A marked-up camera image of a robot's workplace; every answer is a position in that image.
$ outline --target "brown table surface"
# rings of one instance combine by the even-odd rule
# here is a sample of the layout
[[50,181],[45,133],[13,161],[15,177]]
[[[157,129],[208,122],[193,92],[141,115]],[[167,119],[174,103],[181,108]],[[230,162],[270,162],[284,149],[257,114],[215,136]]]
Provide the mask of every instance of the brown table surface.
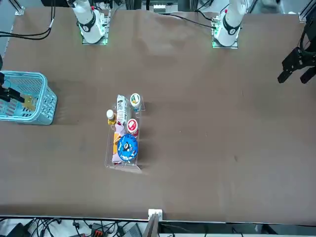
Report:
[[[44,31],[49,12],[27,9],[14,32]],[[277,82],[302,29],[297,15],[246,15],[239,49],[212,49],[207,28],[120,10],[107,46],[82,46],[58,8],[47,39],[11,39],[4,58],[46,75],[58,105],[51,126],[0,123],[0,213],[313,224],[316,81]],[[104,166],[106,111],[133,92],[143,174]]]

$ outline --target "basket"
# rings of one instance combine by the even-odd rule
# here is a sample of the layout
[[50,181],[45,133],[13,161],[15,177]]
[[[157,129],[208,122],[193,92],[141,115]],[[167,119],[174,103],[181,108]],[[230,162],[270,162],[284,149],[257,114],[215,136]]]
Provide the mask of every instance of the basket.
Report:
[[1,71],[4,74],[3,87],[11,87],[33,97],[35,111],[25,108],[22,103],[11,99],[0,100],[0,120],[18,123],[50,125],[53,122],[57,96],[47,86],[47,79],[41,73]]

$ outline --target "small bottle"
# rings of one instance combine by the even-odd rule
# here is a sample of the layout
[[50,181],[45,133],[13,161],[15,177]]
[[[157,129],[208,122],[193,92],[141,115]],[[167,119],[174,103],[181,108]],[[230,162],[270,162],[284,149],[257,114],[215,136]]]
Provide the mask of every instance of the small bottle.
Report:
[[108,117],[108,125],[115,125],[117,122],[117,115],[113,112],[113,110],[107,111]]

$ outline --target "blue round container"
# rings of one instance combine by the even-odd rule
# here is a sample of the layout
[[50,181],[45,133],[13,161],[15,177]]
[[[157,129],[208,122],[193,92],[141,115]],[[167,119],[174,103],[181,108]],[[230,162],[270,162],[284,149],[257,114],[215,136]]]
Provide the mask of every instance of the blue round container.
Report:
[[126,134],[118,142],[118,156],[123,161],[130,161],[138,154],[138,143],[134,136]]

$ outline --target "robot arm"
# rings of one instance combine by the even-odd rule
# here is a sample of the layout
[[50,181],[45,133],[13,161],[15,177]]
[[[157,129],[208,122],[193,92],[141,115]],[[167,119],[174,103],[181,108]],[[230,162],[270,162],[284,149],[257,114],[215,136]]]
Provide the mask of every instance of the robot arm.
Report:
[[98,42],[105,34],[104,13],[92,10],[89,0],[67,0],[79,22],[81,34],[88,43]]
[[240,24],[246,13],[246,0],[230,0],[227,12],[220,14],[220,27],[215,38],[223,46],[235,43],[240,30]]

